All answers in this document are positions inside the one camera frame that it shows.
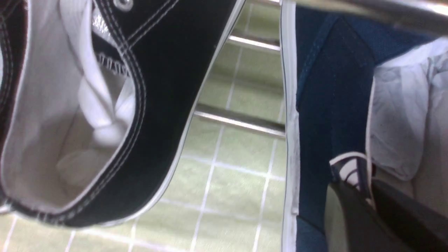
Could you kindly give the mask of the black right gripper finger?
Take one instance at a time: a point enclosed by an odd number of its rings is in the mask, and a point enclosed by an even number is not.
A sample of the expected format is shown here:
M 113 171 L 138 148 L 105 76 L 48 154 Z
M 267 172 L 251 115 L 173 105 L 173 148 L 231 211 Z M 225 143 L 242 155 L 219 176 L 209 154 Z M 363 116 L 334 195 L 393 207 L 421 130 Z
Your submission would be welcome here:
M 387 183 L 372 183 L 376 206 L 345 182 L 329 184 L 330 252 L 446 252 L 447 218 Z

